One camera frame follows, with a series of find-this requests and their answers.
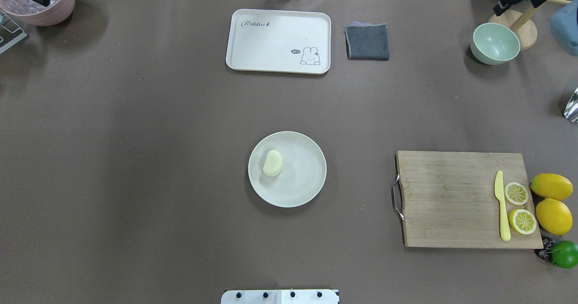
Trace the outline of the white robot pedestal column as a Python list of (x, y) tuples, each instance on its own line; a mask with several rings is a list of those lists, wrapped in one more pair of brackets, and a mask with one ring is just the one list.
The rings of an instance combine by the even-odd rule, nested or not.
[(229, 290), (221, 296), (221, 304), (340, 304), (338, 290), (277, 289)]

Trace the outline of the white steamed bun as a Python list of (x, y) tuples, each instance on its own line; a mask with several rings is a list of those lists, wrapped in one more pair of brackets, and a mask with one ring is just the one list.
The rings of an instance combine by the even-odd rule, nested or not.
[(266, 155), (262, 171), (268, 177), (276, 177), (283, 169), (283, 157), (277, 150), (270, 150)]

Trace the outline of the green lime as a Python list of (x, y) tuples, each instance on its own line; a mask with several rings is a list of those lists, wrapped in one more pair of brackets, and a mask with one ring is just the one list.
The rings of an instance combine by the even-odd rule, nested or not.
[(578, 264), (578, 245), (568, 240), (559, 242), (551, 249), (550, 256), (555, 266), (570, 269)]

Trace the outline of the left whole yellow lemon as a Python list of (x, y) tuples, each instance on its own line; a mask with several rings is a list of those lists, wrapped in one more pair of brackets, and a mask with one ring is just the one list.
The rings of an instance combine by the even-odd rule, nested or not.
[(547, 232), (563, 236), (573, 226), (573, 216), (569, 207), (562, 201), (545, 198), (536, 207), (536, 218)]

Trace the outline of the left lemon half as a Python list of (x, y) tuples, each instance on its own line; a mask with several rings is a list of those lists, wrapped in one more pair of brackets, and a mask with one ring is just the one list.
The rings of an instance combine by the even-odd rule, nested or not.
[(504, 186), (504, 197), (513, 205), (522, 206), (528, 203), (530, 193), (524, 185), (510, 182)]

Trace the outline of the wooden cutting board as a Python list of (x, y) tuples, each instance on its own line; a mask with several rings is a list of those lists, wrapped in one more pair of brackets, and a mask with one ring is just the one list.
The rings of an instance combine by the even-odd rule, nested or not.
[(503, 182), (528, 186), (521, 154), (398, 151), (396, 206), (407, 247), (538, 249), (539, 228), (529, 235), (511, 230), (500, 236), (500, 203), (494, 195), (497, 172)]

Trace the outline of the yellow plastic knife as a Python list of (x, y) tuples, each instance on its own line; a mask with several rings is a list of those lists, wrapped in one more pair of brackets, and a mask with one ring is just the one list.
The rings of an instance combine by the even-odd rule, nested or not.
[(494, 177), (494, 197), (498, 201), (499, 236), (504, 242), (511, 240), (508, 214), (505, 204), (503, 172), (498, 170)]

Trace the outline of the mint green bowl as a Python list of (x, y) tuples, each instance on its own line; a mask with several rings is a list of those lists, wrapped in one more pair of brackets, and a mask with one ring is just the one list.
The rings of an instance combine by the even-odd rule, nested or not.
[(474, 58), (486, 65), (502, 65), (517, 57), (522, 49), (516, 34), (498, 23), (475, 28), (469, 47)]

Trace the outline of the white cup rack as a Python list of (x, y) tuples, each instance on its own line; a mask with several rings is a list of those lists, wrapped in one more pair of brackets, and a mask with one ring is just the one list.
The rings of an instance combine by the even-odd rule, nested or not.
[(4, 11), (0, 10), (0, 54), (27, 38), (28, 34)]

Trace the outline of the folded grey cloth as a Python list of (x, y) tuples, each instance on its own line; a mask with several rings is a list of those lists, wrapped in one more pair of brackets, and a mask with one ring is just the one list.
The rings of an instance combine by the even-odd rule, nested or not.
[(345, 26), (345, 42), (349, 59), (388, 61), (390, 49), (388, 26), (353, 22)]

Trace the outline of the right whole yellow lemon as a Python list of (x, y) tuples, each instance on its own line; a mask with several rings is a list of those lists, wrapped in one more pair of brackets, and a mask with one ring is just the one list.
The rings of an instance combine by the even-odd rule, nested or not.
[(529, 186), (540, 197), (558, 201), (568, 199), (573, 194), (573, 185), (570, 180), (555, 173), (538, 174)]

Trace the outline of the beige serving tray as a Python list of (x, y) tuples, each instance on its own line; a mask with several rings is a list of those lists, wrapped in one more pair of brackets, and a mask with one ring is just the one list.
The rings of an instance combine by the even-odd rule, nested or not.
[(238, 9), (225, 62), (240, 71), (324, 74), (331, 66), (331, 19), (320, 12)]

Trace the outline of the cream round plate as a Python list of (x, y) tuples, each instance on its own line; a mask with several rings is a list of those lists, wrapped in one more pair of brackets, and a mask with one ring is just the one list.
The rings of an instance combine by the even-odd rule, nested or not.
[[(270, 151), (279, 152), (280, 173), (267, 176), (263, 168)], [(326, 157), (310, 137), (294, 131), (279, 131), (262, 139), (247, 164), (248, 180), (266, 203), (281, 208), (305, 205), (319, 194), (327, 177)]]

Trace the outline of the wooden mug tree stand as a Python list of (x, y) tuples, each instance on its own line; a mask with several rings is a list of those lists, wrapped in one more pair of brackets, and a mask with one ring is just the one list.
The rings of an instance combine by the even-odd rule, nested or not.
[[(549, 30), (555, 41), (567, 54), (578, 55), (577, 0), (547, 0), (548, 3), (561, 4), (549, 20)], [(522, 45), (522, 51), (532, 47), (537, 41), (537, 26), (532, 17), (539, 8), (530, 6), (525, 12), (507, 10), (501, 16), (495, 14), (489, 23), (498, 23), (512, 30)]]

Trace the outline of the whole yellow lemon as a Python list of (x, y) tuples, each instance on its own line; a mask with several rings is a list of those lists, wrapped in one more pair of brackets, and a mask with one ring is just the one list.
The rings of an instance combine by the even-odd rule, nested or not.
[(562, 201), (545, 198), (536, 207), (536, 218), (547, 232), (563, 236), (573, 226), (573, 216), (569, 207)]
[(558, 201), (568, 199), (573, 194), (573, 185), (570, 180), (555, 173), (538, 174), (529, 186), (540, 197)]

